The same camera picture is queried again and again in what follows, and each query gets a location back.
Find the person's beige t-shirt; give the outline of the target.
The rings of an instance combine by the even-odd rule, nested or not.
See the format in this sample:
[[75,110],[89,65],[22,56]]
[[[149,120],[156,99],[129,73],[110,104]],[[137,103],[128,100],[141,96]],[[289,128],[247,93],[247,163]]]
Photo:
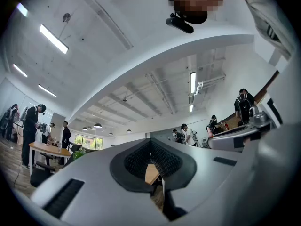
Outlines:
[[245,0],[258,33],[288,61],[298,45],[289,19],[275,0]]

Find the white ceiling pipes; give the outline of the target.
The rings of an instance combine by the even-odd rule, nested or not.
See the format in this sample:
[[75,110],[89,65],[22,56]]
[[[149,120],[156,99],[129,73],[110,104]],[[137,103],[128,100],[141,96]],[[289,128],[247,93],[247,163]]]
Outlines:
[[196,87],[195,87],[194,95],[196,96],[199,91],[206,89],[210,86],[216,85],[219,82],[222,82],[223,80],[225,80],[225,77],[226,77],[225,75],[222,75],[222,76],[218,76],[213,79],[209,79],[209,80],[201,81],[201,82],[197,82],[197,79],[196,79]]

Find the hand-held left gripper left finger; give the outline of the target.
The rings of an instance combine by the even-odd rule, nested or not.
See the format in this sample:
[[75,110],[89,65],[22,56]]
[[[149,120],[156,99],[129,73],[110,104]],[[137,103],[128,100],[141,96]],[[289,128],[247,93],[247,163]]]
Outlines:
[[81,183],[61,216],[71,226],[163,226],[167,217],[151,199],[150,193],[130,192],[119,185],[110,172],[115,155],[141,140],[88,153],[45,180],[31,200],[43,210],[69,182]]

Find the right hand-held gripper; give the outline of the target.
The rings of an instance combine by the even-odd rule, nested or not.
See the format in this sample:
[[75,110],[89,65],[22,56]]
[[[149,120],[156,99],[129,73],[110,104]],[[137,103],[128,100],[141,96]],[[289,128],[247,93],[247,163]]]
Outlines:
[[265,95],[250,111],[250,125],[236,127],[208,139],[213,150],[242,152],[244,141],[251,136],[264,136],[282,126],[283,121],[270,95]]

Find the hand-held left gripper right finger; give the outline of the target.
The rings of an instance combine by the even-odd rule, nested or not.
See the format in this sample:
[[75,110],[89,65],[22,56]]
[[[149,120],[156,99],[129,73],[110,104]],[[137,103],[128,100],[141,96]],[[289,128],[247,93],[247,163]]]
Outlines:
[[150,140],[151,160],[164,180],[164,207],[152,218],[255,218],[258,141],[242,152]]

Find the potted green plant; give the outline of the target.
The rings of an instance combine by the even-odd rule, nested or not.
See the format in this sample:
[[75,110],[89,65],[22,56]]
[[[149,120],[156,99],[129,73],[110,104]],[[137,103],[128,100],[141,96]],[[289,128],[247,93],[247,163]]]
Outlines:
[[83,147],[80,147],[77,151],[75,151],[72,155],[73,155],[73,159],[77,160],[78,158],[84,156],[86,154],[86,150]]

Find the glass window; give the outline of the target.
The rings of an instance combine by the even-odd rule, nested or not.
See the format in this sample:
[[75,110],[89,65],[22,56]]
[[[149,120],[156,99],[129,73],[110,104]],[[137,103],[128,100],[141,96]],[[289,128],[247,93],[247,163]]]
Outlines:
[[90,150],[103,150],[102,138],[88,137],[76,134],[74,143]]

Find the wooden table white legs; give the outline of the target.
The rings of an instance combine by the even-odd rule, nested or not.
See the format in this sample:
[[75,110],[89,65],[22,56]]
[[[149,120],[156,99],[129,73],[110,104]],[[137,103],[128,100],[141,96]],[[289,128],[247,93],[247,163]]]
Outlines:
[[64,158],[64,164],[67,160],[72,156],[72,154],[65,148],[56,147],[52,145],[46,145],[41,142],[35,141],[29,144],[30,152],[29,152],[29,160],[32,162],[32,153],[33,151],[39,153],[45,153],[50,156],[62,157]]

